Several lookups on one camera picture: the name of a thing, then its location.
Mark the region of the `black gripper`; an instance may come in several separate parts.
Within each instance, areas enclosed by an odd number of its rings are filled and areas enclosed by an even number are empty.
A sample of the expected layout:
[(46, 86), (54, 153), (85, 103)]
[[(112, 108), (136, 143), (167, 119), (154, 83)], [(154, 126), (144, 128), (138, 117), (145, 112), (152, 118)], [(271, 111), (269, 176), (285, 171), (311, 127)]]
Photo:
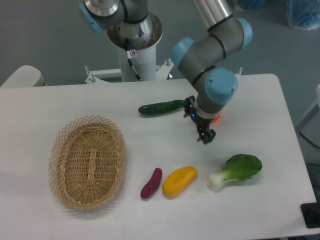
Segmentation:
[(204, 145), (213, 141), (216, 132), (210, 128), (210, 123), (213, 120), (211, 113), (204, 112), (194, 96), (187, 97), (183, 102), (184, 115), (183, 117), (190, 117), (196, 124), (198, 139), (197, 142), (202, 142)]

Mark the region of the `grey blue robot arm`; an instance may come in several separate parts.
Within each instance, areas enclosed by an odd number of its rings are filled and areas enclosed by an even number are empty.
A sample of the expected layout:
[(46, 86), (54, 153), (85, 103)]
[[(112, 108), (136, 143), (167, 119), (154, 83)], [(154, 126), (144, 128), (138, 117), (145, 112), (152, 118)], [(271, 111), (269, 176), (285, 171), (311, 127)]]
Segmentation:
[[(238, 88), (236, 75), (217, 63), (244, 48), (253, 32), (245, 19), (234, 18), (224, 0), (196, 0), (194, 5), (208, 35), (199, 42), (189, 37), (179, 40), (172, 47), (170, 63), (197, 92), (183, 101), (184, 115), (195, 123), (198, 139), (208, 144), (216, 135), (210, 123)], [(91, 30), (106, 32), (116, 47), (123, 82), (157, 79), (156, 46), (163, 26), (146, 0), (84, 0), (78, 8)]]

